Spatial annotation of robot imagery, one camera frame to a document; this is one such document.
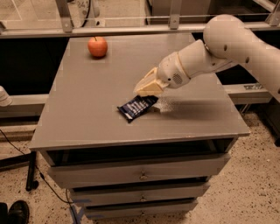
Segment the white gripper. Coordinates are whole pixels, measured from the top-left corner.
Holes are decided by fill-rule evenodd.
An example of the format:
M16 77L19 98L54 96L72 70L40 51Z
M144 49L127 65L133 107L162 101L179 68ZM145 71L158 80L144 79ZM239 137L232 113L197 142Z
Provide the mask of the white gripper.
M137 95L161 95L165 88L180 88L190 78L184 71L178 52L166 56L158 68L152 68L135 86Z

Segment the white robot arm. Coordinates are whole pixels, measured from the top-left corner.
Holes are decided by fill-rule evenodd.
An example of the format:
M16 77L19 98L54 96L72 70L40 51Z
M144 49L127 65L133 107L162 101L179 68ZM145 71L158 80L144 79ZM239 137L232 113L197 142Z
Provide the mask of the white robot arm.
M205 26L203 39L173 52L137 84L137 95L160 95L198 75L223 70L230 63L246 69L280 101L280 49L259 39L237 17L219 15Z

